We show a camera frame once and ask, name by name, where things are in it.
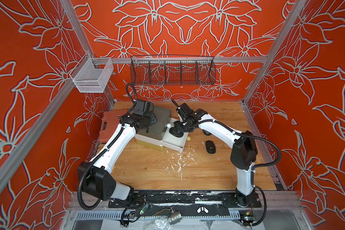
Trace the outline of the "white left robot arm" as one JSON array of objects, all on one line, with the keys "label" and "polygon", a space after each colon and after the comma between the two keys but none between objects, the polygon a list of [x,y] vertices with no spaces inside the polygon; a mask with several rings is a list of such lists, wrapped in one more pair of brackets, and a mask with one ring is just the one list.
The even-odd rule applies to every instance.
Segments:
[{"label": "white left robot arm", "polygon": [[79,185],[77,200],[84,210],[96,208],[101,201],[116,200],[125,208],[133,207],[134,188],[118,183],[111,175],[114,165],[126,145],[136,136],[137,132],[148,129],[157,123],[151,102],[138,99],[137,91],[132,83],[131,87],[135,98],[127,91],[133,102],[127,112],[118,116],[119,124],[111,138],[101,151],[90,162],[82,162],[78,166]]}]

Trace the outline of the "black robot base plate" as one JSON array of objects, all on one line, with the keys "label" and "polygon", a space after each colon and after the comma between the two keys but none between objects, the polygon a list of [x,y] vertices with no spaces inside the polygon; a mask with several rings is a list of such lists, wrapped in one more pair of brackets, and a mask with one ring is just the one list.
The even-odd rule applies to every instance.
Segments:
[{"label": "black robot base plate", "polygon": [[248,198],[235,191],[213,190],[136,190],[131,199],[126,201],[109,201],[111,209],[132,207],[135,212],[130,216],[141,214],[144,219],[180,213],[183,218],[201,220],[244,220],[252,222],[257,217],[256,211],[266,210],[267,203],[256,192]]}]

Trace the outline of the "grey black computer mouse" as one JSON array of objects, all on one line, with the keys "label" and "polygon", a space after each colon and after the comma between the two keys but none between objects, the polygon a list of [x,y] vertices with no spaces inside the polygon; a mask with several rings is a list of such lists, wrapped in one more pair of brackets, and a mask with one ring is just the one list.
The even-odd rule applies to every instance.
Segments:
[{"label": "grey black computer mouse", "polygon": [[208,131],[206,131],[206,130],[203,130],[203,133],[204,133],[206,136],[210,136],[210,135],[211,135],[211,133],[208,132]]}]

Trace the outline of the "white drawer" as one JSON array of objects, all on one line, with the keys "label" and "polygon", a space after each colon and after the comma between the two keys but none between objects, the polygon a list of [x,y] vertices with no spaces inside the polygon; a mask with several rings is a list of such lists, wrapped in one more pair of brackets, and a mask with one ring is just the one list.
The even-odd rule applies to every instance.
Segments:
[{"label": "white drawer", "polygon": [[173,136],[169,131],[171,128],[173,128],[173,123],[175,121],[177,121],[177,119],[170,119],[166,132],[164,133],[163,139],[160,141],[159,145],[182,153],[188,138],[188,133],[184,132],[183,136],[180,138]]}]

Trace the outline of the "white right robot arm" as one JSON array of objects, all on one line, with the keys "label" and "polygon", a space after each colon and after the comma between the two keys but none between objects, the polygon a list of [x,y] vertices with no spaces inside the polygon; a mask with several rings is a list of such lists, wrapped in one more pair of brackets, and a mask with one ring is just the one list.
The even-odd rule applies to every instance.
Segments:
[{"label": "white right robot arm", "polygon": [[[193,132],[195,129],[208,132],[224,143],[232,150],[230,161],[237,170],[237,186],[235,189],[236,202],[240,207],[247,207],[255,198],[254,175],[256,168],[269,167],[280,162],[281,151],[273,142],[262,137],[254,136],[250,131],[241,132],[216,120],[212,115],[202,109],[194,111],[186,103],[176,106],[179,121],[173,123],[169,132],[175,137],[182,137],[184,133]],[[256,140],[270,144],[276,151],[276,158],[269,163],[255,164],[258,155]]]}]

